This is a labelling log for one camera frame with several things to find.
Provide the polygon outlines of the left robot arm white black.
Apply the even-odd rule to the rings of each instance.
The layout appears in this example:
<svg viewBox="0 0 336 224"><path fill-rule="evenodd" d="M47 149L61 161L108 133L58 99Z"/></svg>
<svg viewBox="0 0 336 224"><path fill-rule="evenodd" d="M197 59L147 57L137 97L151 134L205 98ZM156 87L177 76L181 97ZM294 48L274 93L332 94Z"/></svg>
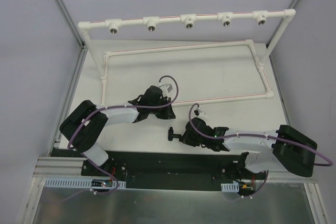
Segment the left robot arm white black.
<svg viewBox="0 0 336 224"><path fill-rule="evenodd" d="M97 142L103 129L114 124L138 123L150 114L162 120L175 119L169 97L172 90L170 84L150 86L136 99L111 109L97 107L85 100L61 123L59 130L70 146L93 162L94 172L106 176L111 170L109 156Z"/></svg>

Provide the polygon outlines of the black L-shaped faucet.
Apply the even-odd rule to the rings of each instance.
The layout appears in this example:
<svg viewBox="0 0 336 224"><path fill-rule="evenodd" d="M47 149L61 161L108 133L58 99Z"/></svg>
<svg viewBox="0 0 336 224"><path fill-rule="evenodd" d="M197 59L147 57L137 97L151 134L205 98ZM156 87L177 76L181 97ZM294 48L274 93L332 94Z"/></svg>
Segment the black L-shaped faucet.
<svg viewBox="0 0 336 224"><path fill-rule="evenodd" d="M170 127L169 128L169 130L168 130L168 136L167 136L167 139L168 139L168 141L173 141L173 139L180 139L182 137L182 135L181 134L175 134L174 133L174 130L173 130L173 128L172 127Z"/></svg>

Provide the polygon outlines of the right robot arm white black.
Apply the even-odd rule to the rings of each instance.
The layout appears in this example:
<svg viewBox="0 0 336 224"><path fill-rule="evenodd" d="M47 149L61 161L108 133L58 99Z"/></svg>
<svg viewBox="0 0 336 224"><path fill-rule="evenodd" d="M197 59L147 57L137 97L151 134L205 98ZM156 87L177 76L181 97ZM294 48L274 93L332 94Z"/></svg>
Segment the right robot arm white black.
<svg viewBox="0 0 336 224"><path fill-rule="evenodd" d="M242 179L267 170L287 170L311 177L317 144L288 125L267 132L244 132L228 127L208 126L192 118L179 139L185 145L208 148L214 152L241 151L236 173Z"/></svg>

